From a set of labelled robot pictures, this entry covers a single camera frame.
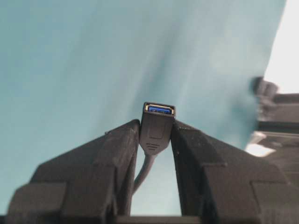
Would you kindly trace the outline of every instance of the black machine part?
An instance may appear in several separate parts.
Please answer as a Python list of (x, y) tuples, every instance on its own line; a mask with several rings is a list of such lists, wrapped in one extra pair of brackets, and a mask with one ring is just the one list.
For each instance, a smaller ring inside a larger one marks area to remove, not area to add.
[(5, 223), (299, 223), (299, 188), (277, 166), (179, 121), (171, 144), (182, 217), (130, 217), (138, 137), (133, 120), (43, 163), (16, 190)]

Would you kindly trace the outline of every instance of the usb 3.0 port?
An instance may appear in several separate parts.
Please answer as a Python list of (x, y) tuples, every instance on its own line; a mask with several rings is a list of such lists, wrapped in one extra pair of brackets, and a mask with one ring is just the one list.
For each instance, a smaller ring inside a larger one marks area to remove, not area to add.
[(162, 105), (148, 104), (146, 105), (145, 110), (147, 110), (148, 112), (173, 114), (173, 109), (171, 107)]

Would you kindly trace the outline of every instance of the teal backdrop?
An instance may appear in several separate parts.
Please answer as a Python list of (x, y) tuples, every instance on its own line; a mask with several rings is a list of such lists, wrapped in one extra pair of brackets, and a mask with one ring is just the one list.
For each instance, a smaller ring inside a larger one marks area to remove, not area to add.
[[(0, 1), (0, 214), (37, 165), (131, 119), (145, 101), (244, 149), (284, 0)], [(137, 172), (143, 161), (139, 149)], [(171, 148), (134, 215), (180, 215)]]

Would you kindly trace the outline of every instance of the black cable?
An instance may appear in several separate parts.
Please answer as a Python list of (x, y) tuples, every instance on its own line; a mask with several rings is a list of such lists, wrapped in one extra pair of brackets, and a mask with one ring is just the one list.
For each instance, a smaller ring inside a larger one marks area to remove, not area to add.
[(175, 121), (174, 106), (145, 102), (141, 120), (139, 143), (144, 150), (143, 166), (134, 181), (137, 191), (154, 163), (156, 156), (167, 148)]
[(147, 177), (147, 175), (150, 172), (150, 169), (155, 161), (157, 155), (147, 155), (145, 154), (144, 162), (142, 165), (141, 170), (139, 171), (138, 176), (134, 180), (134, 188), (133, 188), (133, 193), (137, 191), (139, 186), (142, 184), (144, 179)]

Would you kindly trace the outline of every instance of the connector housing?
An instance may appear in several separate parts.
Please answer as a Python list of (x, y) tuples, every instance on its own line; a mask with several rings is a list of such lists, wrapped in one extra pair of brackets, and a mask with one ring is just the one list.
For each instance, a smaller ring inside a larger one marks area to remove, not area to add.
[(167, 148), (175, 114), (174, 106), (144, 103), (139, 144), (146, 154), (155, 155)]

